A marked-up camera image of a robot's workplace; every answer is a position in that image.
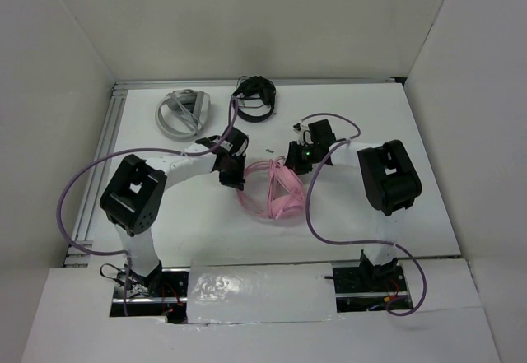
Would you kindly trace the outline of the pink headphones with cable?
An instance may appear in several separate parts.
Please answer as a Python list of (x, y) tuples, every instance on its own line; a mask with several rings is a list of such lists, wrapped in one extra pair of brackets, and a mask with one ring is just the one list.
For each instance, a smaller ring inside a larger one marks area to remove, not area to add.
[(296, 173), (285, 165), (283, 156), (247, 165), (244, 177), (265, 171), (268, 176), (266, 203), (261, 206), (250, 195), (237, 190), (238, 203), (252, 216), (277, 221), (298, 217), (305, 209), (304, 184)]

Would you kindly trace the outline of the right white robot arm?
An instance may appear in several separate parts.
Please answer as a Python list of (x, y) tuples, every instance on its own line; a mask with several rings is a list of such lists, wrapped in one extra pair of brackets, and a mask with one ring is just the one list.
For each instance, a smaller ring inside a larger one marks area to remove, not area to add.
[(404, 146), (398, 140), (382, 144), (338, 139), (327, 119), (293, 126), (297, 139), (288, 144), (286, 167), (297, 175), (313, 172), (305, 203), (310, 200), (322, 167), (347, 166), (360, 171), (366, 199), (380, 215), (375, 237), (361, 244), (359, 280), (369, 291), (379, 290), (394, 278), (398, 259), (395, 251), (400, 223), (422, 193), (422, 182)]

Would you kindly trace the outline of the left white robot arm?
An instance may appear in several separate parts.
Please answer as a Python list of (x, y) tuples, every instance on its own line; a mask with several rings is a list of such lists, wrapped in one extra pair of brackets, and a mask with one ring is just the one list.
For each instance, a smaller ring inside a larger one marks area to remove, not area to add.
[(248, 136), (233, 128), (226, 138), (200, 138), (175, 154), (149, 159), (130, 154), (121, 160), (101, 196), (100, 208), (128, 252), (126, 269), (142, 295), (161, 293), (162, 264), (154, 248), (152, 226), (165, 191), (213, 172), (219, 174), (220, 184), (242, 190), (248, 145)]

